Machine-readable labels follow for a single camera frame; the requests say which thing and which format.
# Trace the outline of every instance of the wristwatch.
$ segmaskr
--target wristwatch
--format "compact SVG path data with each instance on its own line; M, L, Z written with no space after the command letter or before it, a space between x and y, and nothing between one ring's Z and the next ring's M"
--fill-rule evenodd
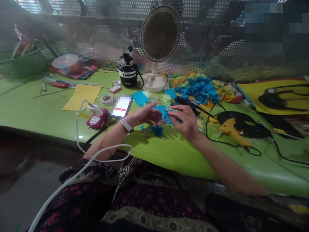
M120 119L120 122L128 130L130 134L133 133L134 129L128 124L125 118Z

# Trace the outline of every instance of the floor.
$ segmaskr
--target floor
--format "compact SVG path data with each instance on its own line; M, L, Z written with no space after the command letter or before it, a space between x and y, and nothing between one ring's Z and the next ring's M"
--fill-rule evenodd
M60 186L58 177L63 169L75 165L81 157L79 153L31 140L1 140L0 232L25 231Z

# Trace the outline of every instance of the phone screen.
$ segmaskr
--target phone screen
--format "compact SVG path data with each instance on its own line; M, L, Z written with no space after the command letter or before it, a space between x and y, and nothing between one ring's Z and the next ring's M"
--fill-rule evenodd
M111 112L111 116L115 118L123 118L129 111L132 102L132 97L120 96L116 102L116 106Z

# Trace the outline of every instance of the finger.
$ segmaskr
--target finger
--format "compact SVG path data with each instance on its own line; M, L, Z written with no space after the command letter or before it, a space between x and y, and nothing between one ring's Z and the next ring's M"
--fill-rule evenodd
M151 111L152 111L152 114L157 115L162 118L162 113L158 111L157 109L151 109Z
M164 124L166 123L162 117L154 115L154 114L151 116L150 120L157 120L157 121L164 123Z
M179 121L176 118L171 116L170 119L171 119L172 124L177 130L179 130L182 127L182 125L179 123Z
M163 124L163 123L160 122L159 120L155 120L154 122L155 122L158 126L162 126L162 124Z
M167 114L168 114L169 116L176 116L176 117L180 118L183 122L186 122L186 121L188 121L188 119L189 119L189 116L186 115L186 114L185 114L184 112L182 112L182 111L169 111Z
M192 116L194 115L191 107L189 105L174 105L170 107L173 110L181 110L184 112L186 115Z
M154 102L146 105L145 107L143 107L144 110L150 110L152 109L153 107L155 107L159 102L159 99L157 98Z
M148 120L148 121L145 122L145 123L147 123L149 126L157 126L155 123L153 123L153 122L150 121L150 120Z
M158 126L161 126L161 125L162 125L162 123L161 123L159 120L150 119L150 121L154 123L154 126L157 126L157 125L158 125Z

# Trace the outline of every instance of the desk fan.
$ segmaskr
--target desk fan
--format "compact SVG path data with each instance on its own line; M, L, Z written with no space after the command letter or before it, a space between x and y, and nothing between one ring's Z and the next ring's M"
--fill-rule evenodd
M141 45L145 56L154 64L152 73L142 76L144 91L159 92L164 89L166 79L157 74L157 65L175 52L180 34L181 22L174 8L166 5L158 6L147 16L141 30Z

